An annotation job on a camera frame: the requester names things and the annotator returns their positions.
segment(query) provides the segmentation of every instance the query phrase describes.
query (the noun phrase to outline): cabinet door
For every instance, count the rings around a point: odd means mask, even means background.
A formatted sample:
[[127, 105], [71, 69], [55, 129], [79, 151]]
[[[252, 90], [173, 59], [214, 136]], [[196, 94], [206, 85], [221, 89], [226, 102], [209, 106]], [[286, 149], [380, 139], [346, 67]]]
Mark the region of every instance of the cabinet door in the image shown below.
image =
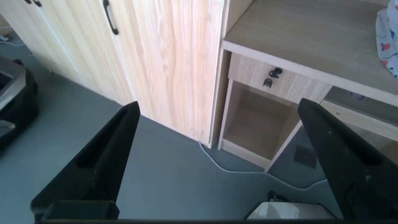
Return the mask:
[[134, 101], [102, 1], [40, 2], [44, 16], [87, 87], [122, 105]]
[[0, 12], [43, 66], [85, 86], [35, 4], [27, 4], [24, 0], [3, 0]]
[[222, 1], [111, 0], [110, 5], [142, 114], [208, 143]]

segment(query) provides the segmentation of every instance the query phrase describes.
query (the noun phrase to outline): wooden cabinet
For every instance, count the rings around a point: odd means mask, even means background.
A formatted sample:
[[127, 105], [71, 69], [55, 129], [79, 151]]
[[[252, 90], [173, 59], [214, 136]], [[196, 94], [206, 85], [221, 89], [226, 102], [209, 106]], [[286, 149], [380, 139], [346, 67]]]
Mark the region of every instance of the wooden cabinet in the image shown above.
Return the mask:
[[136, 100], [142, 115], [204, 144], [217, 135], [221, 39], [251, 0], [6, 2], [4, 16], [55, 73], [122, 105]]
[[[254, 1], [223, 41], [232, 59], [219, 148], [267, 171], [301, 126], [297, 103], [307, 98], [398, 163], [398, 79], [374, 44], [383, 8], [367, 1]], [[263, 86], [275, 67], [287, 72]]]
[[48, 20], [89, 89], [122, 105], [133, 102], [102, 1], [40, 0]]
[[208, 143], [223, 3], [110, 1], [142, 114]]
[[20, 0], [3, 0], [0, 12], [42, 65], [85, 86], [58, 37], [35, 4]]

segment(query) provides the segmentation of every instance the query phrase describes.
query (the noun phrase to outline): light wood furniture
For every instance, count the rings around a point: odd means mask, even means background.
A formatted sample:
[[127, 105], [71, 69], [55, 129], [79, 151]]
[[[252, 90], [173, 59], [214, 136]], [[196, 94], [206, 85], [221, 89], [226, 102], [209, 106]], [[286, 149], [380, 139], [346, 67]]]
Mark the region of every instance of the light wood furniture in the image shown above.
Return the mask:
[[142, 115], [211, 146], [229, 65], [221, 41], [251, 3], [3, 0], [0, 12], [54, 73], [122, 105], [138, 101]]
[[0, 14], [0, 27], [2, 27], [0, 29], [0, 35], [6, 35], [13, 31], [12, 27], [7, 22], [7, 20], [4, 18], [4, 16], [2, 16], [2, 14]]
[[[382, 8], [368, 1], [254, 1], [223, 41], [232, 57], [219, 149], [268, 171], [301, 127], [297, 104], [307, 98], [393, 155], [398, 79], [377, 56]], [[276, 67], [280, 77], [264, 86]]]

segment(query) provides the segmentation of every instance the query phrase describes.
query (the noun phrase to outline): desk drawer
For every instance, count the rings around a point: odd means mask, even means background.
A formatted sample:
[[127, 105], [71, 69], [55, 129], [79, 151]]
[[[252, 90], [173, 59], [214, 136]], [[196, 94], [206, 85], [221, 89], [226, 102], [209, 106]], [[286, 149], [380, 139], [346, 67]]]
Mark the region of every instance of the desk drawer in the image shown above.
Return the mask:
[[[269, 72], [273, 70], [273, 65], [232, 53], [229, 78], [294, 103], [301, 98], [319, 103], [331, 88], [329, 84], [284, 69], [279, 78], [271, 78]], [[271, 78], [271, 87], [263, 85], [266, 78]]]

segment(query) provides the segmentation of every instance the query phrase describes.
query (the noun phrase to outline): open shelf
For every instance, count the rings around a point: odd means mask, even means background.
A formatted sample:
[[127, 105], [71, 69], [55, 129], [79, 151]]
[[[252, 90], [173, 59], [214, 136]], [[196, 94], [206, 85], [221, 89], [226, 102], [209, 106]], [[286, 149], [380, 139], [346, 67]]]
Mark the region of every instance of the open shelf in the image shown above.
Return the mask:
[[326, 95], [321, 105], [341, 121], [353, 126], [354, 128], [351, 129], [359, 135], [382, 140], [366, 133], [370, 132], [398, 141], [398, 108], [395, 106], [335, 86]]
[[375, 23], [383, 8], [364, 1], [257, 0], [223, 48], [398, 106], [398, 79], [377, 56]]
[[238, 82], [231, 96], [221, 148], [268, 169], [300, 120], [297, 104]]

